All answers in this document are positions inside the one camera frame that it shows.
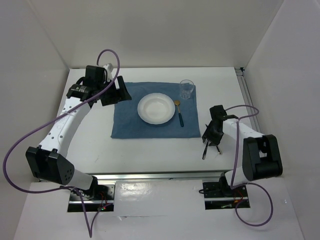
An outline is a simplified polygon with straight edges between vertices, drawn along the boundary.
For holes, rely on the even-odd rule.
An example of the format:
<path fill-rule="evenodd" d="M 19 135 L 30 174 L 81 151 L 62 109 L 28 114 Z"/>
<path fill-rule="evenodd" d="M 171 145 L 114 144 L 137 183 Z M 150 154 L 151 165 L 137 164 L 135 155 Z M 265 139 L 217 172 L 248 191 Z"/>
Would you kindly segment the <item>silver knife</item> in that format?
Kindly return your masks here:
<path fill-rule="evenodd" d="M 202 160 L 206 159 L 209 143 L 210 143 L 209 141 L 206 142 L 206 145 L 202 154 Z"/>

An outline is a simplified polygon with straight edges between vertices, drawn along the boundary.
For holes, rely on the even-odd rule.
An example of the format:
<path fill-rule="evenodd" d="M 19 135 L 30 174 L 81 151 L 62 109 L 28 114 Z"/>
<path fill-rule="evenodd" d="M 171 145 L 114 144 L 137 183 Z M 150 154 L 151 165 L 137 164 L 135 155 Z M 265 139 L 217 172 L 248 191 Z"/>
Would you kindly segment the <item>blue cloth placemat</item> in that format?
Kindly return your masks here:
<path fill-rule="evenodd" d="M 127 82 L 125 84 L 132 100 L 114 105 L 113 139 L 179 139 L 199 138 L 200 128 L 197 110 L 197 92 L 193 89 L 189 99 L 180 96 L 180 85 L 169 82 Z M 180 125 L 177 113 L 166 123 L 149 124 L 138 115 L 138 103 L 148 94 L 161 93 L 173 101 L 180 101 L 180 111 L 184 126 Z"/>

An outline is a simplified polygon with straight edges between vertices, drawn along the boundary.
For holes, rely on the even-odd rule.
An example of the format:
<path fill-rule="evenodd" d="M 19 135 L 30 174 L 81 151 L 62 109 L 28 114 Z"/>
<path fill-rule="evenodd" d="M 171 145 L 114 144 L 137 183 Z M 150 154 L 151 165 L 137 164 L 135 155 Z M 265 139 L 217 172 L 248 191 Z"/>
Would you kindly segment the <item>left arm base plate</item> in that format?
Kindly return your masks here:
<path fill-rule="evenodd" d="M 114 199 L 115 199 L 116 184 L 114 182 L 107 182 L 101 184 L 97 192 L 92 196 L 86 195 L 82 190 L 79 190 L 85 210 L 89 213 L 101 211 L 101 212 L 113 212 L 114 211 Z M 75 190 L 69 195 L 69 202 L 67 207 L 68 213 L 82 213 L 83 206 L 81 197 Z"/>

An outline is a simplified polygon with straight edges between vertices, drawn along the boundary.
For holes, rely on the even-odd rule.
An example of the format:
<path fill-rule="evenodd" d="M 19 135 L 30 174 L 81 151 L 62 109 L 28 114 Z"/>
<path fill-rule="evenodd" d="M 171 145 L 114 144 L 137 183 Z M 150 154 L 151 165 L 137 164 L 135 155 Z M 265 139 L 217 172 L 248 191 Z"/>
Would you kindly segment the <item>white scalloped plate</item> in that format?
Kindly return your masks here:
<path fill-rule="evenodd" d="M 139 117 L 151 125 L 167 123 L 174 116 L 175 111 L 173 100 L 163 93 L 150 93 L 137 105 Z"/>

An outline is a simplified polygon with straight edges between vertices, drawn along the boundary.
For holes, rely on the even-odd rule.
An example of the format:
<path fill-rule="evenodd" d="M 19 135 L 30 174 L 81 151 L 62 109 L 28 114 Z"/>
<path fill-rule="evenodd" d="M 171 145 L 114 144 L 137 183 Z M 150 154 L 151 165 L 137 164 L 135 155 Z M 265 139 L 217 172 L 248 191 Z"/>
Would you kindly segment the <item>gold spoon green handle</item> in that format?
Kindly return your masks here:
<path fill-rule="evenodd" d="M 180 126 L 181 127 L 184 127 L 184 121 L 183 121 L 183 117 L 182 117 L 182 114 L 181 114 L 181 110 L 180 110 L 180 101 L 179 100 L 174 100 L 174 105 L 177 107 L 177 110 L 178 110 L 178 117 L 179 117 L 179 122 L 180 122 Z"/>

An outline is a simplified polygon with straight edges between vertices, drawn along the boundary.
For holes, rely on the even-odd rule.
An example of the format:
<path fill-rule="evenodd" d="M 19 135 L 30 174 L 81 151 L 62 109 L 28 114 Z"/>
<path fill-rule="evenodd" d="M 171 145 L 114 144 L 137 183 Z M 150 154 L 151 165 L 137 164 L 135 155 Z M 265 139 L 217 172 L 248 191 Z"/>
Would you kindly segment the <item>silver fork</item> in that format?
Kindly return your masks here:
<path fill-rule="evenodd" d="M 222 154 L 223 154 L 222 151 L 220 150 L 220 148 L 219 148 L 218 146 L 216 146 L 216 150 L 217 150 L 217 152 L 218 152 L 219 155 L 222 155 Z"/>

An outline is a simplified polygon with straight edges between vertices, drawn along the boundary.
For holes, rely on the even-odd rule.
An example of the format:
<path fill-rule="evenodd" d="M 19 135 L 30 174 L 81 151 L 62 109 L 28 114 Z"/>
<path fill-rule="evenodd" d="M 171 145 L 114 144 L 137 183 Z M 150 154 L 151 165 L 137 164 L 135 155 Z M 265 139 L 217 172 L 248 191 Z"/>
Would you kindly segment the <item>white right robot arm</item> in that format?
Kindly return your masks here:
<path fill-rule="evenodd" d="M 235 140 L 233 169 L 221 174 L 218 185 L 203 187 L 199 193 L 230 196 L 236 188 L 250 182 L 279 177 L 283 174 L 283 164 L 278 140 L 273 134 L 260 133 L 241 120 L 258 115 L 259 110 L 250 105 L 242 107 L 254 110 L 253 114 L 238 117 L 228 114 L 222 105 L 209 109 L 211 121 L 206 126 L 202 141 L 207 147 L 218 147 L 223 136 Z"/>

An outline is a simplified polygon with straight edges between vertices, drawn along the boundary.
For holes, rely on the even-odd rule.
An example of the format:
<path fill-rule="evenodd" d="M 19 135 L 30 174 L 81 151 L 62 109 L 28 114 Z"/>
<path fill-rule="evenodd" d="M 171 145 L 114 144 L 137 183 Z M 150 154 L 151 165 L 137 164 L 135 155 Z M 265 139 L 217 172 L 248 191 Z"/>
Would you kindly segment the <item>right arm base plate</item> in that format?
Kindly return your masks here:
<path fill-rule="evenodd" d="M 230 189 L 222 180 L 214 182 L 203 182 L 202 189 L 198 191 L 204 197 L 206 210 L 226 210 L 239 208 L 250 208 L 247 188 L 245 186 Z"/>

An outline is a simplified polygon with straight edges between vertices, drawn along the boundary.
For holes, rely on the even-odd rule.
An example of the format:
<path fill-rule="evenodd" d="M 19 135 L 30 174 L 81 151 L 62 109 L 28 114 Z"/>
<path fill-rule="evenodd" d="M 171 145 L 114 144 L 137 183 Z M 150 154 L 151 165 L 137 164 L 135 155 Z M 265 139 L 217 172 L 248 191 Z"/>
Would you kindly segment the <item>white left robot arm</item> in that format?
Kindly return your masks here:
<path fill-rule="evenodd" d="M 96 103 L 96 100 L 90 100 L 91 97 L 99 94 L 97 99 L 102 106 L 131 100 L 122 76 L 116 78 L 118 86 L 111 83 L 113 69 L 110 63 L 104 66 L 88 65 L 85 75 L 69 88 L 60 119 L 37 147 L 29 147 L 25 153 L 35 178 L 75 187 L 88 200 L 107 190 L 98 184 L 95 176 L 75 169 L 67 160 L 67 154 L 78 127 Z"/>

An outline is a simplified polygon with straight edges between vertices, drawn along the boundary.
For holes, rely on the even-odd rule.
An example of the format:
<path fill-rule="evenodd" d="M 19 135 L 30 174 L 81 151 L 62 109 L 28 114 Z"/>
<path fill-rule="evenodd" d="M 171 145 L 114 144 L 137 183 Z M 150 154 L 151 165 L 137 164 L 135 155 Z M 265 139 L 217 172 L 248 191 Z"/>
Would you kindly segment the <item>clear drinking glass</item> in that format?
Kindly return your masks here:
<path fill-rule="evenodd" d="M 179 83 L 180 87 L 180 97 L 187 100 L 191 97 L 192 92 L 195 88 L 194 83 L 189 79 L 184 79 Z"/>

